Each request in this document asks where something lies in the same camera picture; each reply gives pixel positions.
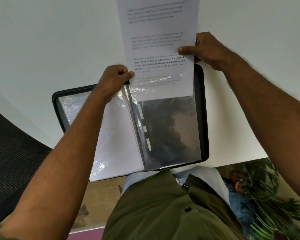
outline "black tag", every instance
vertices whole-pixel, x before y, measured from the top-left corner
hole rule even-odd
[[[186,191],[188,191],[189,190],[189,185],[186,185],[186,184],[183,184],[182,186],[181,186],[181,188],[183,188],[183,189],[185,189]]]

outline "forearm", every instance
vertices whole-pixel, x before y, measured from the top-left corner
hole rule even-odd
[[[300,195],[300,102],[236,54],[223,72],[260,144]]]
[[[91,93],[3,225],[4,236],[22,240],[67,238],[91,173],[105,104],[98,93]]]

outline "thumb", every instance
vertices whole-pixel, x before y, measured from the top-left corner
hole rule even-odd
[[[200,56],[198,46],[183,46],[178,49],[180,55]]]
[[[124,81],[130,80],[132,77],[134,77],[134,72],[126,72],[121,77],[124,79]]]

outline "person's right arm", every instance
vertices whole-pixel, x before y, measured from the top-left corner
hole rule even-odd
[[[268,81],[209,32],[197,34],[196,46],[180,47],[178,52],[194,55],[196,61],[224,73],[256,138],[300,196],[300,101]]]

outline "person's left arm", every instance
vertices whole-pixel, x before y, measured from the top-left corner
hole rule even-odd
[[[3,224],[2,236],[20,240],[67,238],[88,184],[105,106],[133,76],[123,65],[107,67]]]

